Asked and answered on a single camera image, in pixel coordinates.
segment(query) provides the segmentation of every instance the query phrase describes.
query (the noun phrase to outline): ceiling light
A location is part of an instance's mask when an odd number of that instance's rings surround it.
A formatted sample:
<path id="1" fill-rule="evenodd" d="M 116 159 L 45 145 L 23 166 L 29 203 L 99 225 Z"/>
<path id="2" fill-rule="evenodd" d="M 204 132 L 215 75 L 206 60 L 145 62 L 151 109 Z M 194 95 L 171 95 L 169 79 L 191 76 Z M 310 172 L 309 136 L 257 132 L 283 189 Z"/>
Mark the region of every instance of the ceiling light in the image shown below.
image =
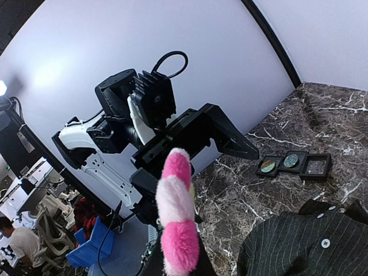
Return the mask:
<path id="1" fill-rule="evenodd" d="M 7 89 L 7 87 L 6 87 L 5 83 L 2 80 L 0 80 L 0 96 L 5 95 L 6 89 Z"/>

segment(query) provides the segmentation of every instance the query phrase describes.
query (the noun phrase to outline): wire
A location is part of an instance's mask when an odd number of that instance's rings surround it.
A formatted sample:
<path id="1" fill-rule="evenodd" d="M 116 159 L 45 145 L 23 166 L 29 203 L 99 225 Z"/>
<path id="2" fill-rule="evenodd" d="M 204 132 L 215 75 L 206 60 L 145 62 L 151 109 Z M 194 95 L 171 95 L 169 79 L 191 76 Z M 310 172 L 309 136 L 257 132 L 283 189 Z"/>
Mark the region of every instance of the wire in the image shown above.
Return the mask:
<path id="1" fill-rule="evenodd" d="M 47 174 L 47 172 L 44 174 L 44 179 L 45 179 L 45 181 L 47 182 L 47 183 L 49 183 L 49 184 L 52 184 L 52 185 L 55 185 L 55 184 L 61 184 L 61 183 L 63 183 L 65 180 L 60 180 L 60 181 L 58 181 L 58 182 L 51 182 L 51 181 L 49 181 L 49 180 L 47 180 L 46 179 L 46 174 Z"/>
<path id="2" fill-rule="evenodd" d="M 12 102 L 16 102 L 18 104 L 19 116 L 21 117 L 21 120 L 24 123 L 23 110 L 20 100 L 17 97 L 10 97 L 9 100 Z"/>
<path id="3" fill-rule="evenodd" d="M 134 276 L 138 276 L 138 275 L 142 272 L 142 270 L 143 270 L 143 266 L 144 266 L 144 262 L 142 262 L 142 265 L 140 266 L 140 268 L 139 268 L 139 270 L 138 270 L 137 274 L 135 274 Z"/>
<path id="4" fill-rule="evenodd" d="M 161 66 L 161 64 L 167 59 L 169 58 L 170 56 L 174 56 L 174 55 L 179 55 L 179 56 L 182 56 L 185 60 L 185 63 L 184 63 L 184 66 L 183 68 L 181 68 L 178 72 L 172 74 L 171 76 L 169 76 L 168 78 L 171 79 L 179 74 L 181 74 L 185 68 L 188 66 L 188 56 L 182 52 L 182 51 L 172 51 L 172 52 L 169 52 L 167 53 L 166 55 L 164 55 L 163 57 L 161 57 L 159 59 L 159 61 L 156 63 L 156 65 L 154 66 L 154 68 L 152 69 L 152 72 L 157 72 L 157 70 L 159 69 L 159 67 Z"/>
<path id="5" fill-rule="evenodd" d="M 108 276 L 108 275 L 102 269 L 101 260 L 99 259 L 99 256 L 101 254 L 102 246 L 104 245 L 104 242 L 105 242 L 106 238 L 108 237 L 108 234 L 109 234 L 109 232 L 111 230 L 111 227 L 113 226 L 114 220 L 115 220 L 115 218 L 118 216 L 118 214 L 120 212 L 121 205 L 122 205 L 122 201 L 120 201 L 119 204 L 117 205 L 117 207 L 115 209 L 115 212 L 114 212 L 114 215 L 113 215 L 113 218 L 111 219 L 111 223 L 110 223 L 110 226 L 108 228 L 108 231 L 106 232 L 106 235 L 103 238 L 102 243 L 101 243 L 101 245 L 99 246 L 99 249 L 98 249 L 98 254 L 97 254 L 98 267 L 99 267 L 99 269 L 100 269 L 100 271 L 101 271 L 101 273 L 102 273 L 103 276 Z"/>
<path id="6" fill-rule="evenodd" d="M 90 117 L 90 118 L 89 118 L 89 119 L 87 119 L 86 121 L 81 120 L 81 121 L 74 121 L 74 122 L 70 122 L 70 123 L 68 124 L 68 127 L 69 127 L 69 126 L 71 126 L 71 125 L 82 125 L 82 124 L 85 124 L 85 123 L 87 123 L 87 122 L 89 122 L 89 121 L 91 121 L 91 120 L 95 119 L 95 118 L 96 118 L 98 115 L 100 115 L 103 111 L 104 111 L 104 110 L 103 110 L 103 109 L 101 109 L 99 112 L 97 112 L 95 115 L 93 115 L 92 117 Z"/>
<path id="7" fill-rule="evenodd" d="M 85 123 L 87 123 L 87 122 L 89 122 L 89 121 L 91 121 L 91 120 L 93 120 L 93 119 L 95 119 L 98 115 L 100 115 L 102 112 L 103 112 L 104 110 L 103 109 L 101 109 L 99 112 L 97 112 L 95 115 L 93 115 L 91 118 L 89 118 L 88 120 L 86 120 L 86 121 L 83 121 L 83 123 L 85 124 Z"/>

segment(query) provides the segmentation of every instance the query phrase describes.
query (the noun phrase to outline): lamp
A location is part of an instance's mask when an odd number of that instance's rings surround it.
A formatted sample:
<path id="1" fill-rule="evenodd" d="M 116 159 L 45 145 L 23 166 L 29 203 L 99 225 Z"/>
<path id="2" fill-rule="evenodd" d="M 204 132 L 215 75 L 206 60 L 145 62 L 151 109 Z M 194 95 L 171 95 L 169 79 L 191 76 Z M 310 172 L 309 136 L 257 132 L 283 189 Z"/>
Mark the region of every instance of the lamp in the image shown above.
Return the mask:
<path id="1" fill-rule="evenodd" d="M 1 111 L 10 108 L 11 105 L 12 105 L 12 103 L 6 97 L 0 97 L 0 115 L 2 113 Z"/>
<path id="2" fill-rule="evenodd" d="M 5 83 L 2 80 L 0 80 L 0 96 L 5 95 L 6 89 L 7 89 L 7 87 L 6 87 Z"/>

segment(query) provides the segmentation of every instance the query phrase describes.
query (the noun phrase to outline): white backdrop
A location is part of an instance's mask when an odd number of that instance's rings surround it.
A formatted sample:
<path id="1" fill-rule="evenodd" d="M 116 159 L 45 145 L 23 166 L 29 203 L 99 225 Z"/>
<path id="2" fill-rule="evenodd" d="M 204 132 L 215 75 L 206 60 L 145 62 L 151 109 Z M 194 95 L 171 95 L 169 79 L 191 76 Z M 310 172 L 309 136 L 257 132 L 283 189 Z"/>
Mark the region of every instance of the white backdrop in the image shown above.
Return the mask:
<path id="1" fill-rule="evenodd" d="M 368 1 L 254 2 L 303 82 L 368 90 Z"/>
<path id="2" fill-rule="evenodd" d="M 172 79 L 179 114 L 218 104 L 245 133 L 293 91 L 239 0 L 46 0 L 0 57 L 0 79 L 8 96 L 21 100 L 30 128 L 65 164 L 51 136 L 73 116 L 88 118 L 101 108 L 95 86 L 127 68 L 150 71 L 172 50 L 189 56 L 187 70 Z M 175 57 L 161 72 L 181 66 Z M 129 147 L 104 158 L 128 179 L 133 152 Z M 204 150 L 194 160 L 197 172 L 218 155 L 214 147 Z M 101 200 L 117 205 L 115 194 L 71 171 Z"/>

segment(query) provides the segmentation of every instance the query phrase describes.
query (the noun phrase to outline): man in white shirt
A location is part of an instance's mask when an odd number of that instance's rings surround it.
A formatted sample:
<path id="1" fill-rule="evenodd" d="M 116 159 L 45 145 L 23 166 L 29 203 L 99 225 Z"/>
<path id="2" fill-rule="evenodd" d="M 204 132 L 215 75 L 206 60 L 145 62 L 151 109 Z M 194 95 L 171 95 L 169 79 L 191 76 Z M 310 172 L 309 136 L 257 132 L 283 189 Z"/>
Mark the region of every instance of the man in white shirt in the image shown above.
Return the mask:
<path id="1" fill-rule="evenodd" d="M 32 268 L 32 274 L 42 275 L 45 260 L 35 258 L 35 254 L 40 251 L 39 237 L 29 228 L 14 228 L 7 217 L 0 217 L 0 232 L 10 239 L 10 247 L 22 263 Z"/>

